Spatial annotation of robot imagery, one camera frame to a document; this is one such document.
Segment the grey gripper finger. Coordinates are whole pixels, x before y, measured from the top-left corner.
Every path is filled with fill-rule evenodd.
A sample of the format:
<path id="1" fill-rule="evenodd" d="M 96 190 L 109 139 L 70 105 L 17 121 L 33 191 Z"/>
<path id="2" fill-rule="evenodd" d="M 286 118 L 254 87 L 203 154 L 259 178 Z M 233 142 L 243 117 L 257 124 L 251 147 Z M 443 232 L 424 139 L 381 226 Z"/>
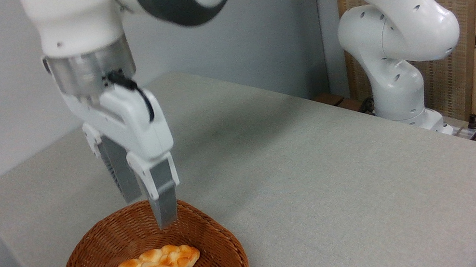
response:
<path id="1" fill-rule="evenodd" d="M 125 202 L 133 202 L 142 196 L 136 174 L 126 160 L 127 151 L 88 123 L 82 130 L 90 149 L 101 158 Z"/>
<path id="2" fill-rule="evenodd" d="M 126 157 L 141 180 L 158 227 L 167 228 L 177 220 L 176 187 L 179 177 L 172 154 L 167 152 L 155 159 L 146 160 L 129 152 Z"/>

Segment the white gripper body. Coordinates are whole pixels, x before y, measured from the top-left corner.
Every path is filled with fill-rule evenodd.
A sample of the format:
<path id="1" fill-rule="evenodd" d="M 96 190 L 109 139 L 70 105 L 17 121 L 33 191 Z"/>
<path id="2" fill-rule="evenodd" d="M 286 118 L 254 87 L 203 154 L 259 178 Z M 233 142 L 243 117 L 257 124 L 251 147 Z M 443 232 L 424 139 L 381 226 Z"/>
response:
<path id="1" fill-rule="evenodd" d="M 70 111 L 125 151 L 155 159 L 171 150 L 173 136 L 159 102 L 150 91 L 140 93 L 120 85 L 105 90 L 98 102 L 62 95 Z"/>

